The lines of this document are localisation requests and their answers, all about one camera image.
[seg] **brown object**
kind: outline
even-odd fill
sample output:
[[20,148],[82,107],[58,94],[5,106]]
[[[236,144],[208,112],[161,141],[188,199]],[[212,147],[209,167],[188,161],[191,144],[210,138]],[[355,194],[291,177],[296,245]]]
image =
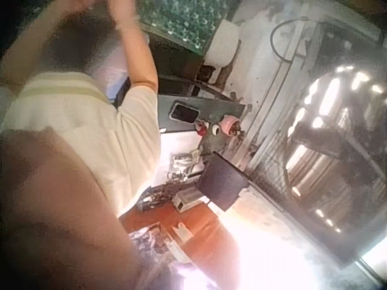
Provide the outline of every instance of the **brown object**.
[[[176,211],[171,203],[143,213],[132,208],[120,220],[127,233],[161,222],[208,278],[212,279],[221,289],[238,289],[238,245],[220,223],[218,216],[206,204],[197,205],[184,213]],[[193,234],[193,238],[185,244],[172,229],[179,222],[185,224]]]
[[236,62],[236,58],[238,57],[239,51],[241,49],[241,45],[242,45],[242,41],[239,40],[234,58],[232,59],[229,65],[221,69],[218,75],[218,78],[216,79],[216,82],[213,84],[214,86],[219,88],[222,92],[224,91],[224,88],[226,87],[226,82],[231,75],[232,69],[234,68],[234,64]]

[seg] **table surface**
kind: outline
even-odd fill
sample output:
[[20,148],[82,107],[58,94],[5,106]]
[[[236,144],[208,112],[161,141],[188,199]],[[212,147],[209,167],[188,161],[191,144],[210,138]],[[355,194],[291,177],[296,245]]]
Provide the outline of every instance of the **table surface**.
[[[172,203],[145,212],[132,208],[120,220],[128,233],[160,222],[199,269],[221,289],[238,289],[238,245],[206,204],[197,205],[184,213],[176,211]],[[193,234],[186,243],[172,229],[179,222]]]

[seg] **paper towel roll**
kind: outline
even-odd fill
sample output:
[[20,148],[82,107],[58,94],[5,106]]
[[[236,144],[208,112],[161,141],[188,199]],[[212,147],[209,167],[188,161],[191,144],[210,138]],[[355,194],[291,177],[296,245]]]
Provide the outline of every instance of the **paper towel roll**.
[[204,64],[221,68],[228,65],[236,53],[238,40],[239,27],[230,21],[222,20],[204,58]]

